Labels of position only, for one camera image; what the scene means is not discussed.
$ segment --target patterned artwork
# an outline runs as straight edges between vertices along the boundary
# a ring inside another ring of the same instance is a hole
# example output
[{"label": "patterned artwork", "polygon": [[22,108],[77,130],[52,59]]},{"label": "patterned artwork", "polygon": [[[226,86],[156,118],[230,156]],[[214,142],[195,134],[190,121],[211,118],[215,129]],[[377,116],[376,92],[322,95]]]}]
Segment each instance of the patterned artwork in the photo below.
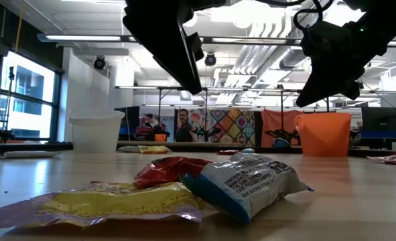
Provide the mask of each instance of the patterned artwork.
[{"label": "patterned artwork", "polygon": [[240,143],[246,147],[255,146],[255,129],[253,111],[209,110],[208,128],[218,127],[221,133],[210,138],[212,143]]}]

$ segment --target orange container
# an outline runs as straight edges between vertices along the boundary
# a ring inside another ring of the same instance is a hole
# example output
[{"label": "orange container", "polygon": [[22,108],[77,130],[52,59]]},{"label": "orange container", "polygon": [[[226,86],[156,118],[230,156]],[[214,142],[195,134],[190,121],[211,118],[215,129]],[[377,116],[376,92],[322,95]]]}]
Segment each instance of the orange container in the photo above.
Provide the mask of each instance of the orange container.
[{"label": "orange container", "polygon": [[294,120],[304,156],[345,157],[348,154],[351,114],[301,114]]},{"label": "orange container", "polygon": [[166,142],[166,140],[167,140],[166,134],[155,134],[155,141]]}]

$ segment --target table surface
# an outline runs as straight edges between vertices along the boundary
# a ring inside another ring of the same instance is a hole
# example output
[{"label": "table surface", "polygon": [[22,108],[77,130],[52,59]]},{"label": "table surface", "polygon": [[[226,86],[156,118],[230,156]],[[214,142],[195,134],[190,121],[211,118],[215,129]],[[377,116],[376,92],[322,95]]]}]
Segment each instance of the table surface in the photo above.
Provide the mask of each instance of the table surface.
[{"label": "table surface", "polygon": [[[213,153],[88,154],[66,151],[51,159],[0,159],[0,207],[90,181],[132,182],[149,161],[167,156],[224,161]],[[2,240],[396,240],[396,166],[360,158],[268,154],[296,168],[313,187],[239,224],[209,205],[204,221],[108,222],[80,230],[55,226],[20,230]]]}]

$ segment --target white bucket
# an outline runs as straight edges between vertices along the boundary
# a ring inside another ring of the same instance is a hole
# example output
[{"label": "white bucket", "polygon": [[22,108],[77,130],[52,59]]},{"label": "white bucket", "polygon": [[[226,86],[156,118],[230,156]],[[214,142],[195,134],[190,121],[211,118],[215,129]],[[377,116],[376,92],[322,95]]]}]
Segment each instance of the white bucket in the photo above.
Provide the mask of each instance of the white bucket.
[{"label": "white bucket", "polygon": [[74,151],[113,153],[116,151],[120,124],[125,113],[95,108],[70,110]]}]

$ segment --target man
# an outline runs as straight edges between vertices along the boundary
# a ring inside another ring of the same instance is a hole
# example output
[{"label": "man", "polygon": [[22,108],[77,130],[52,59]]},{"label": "man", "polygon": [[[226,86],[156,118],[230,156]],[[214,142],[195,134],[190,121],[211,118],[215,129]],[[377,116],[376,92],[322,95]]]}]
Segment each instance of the man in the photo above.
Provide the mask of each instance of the man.
[{"label": "man", "polygon": [[192,142],[193,136],[190,131],[193,129],[192,125],[189,123],[189,112],[186,109],[181,109],[178,111],[178,118],[180,120],[180,127],[176,133],[177,142]]}]

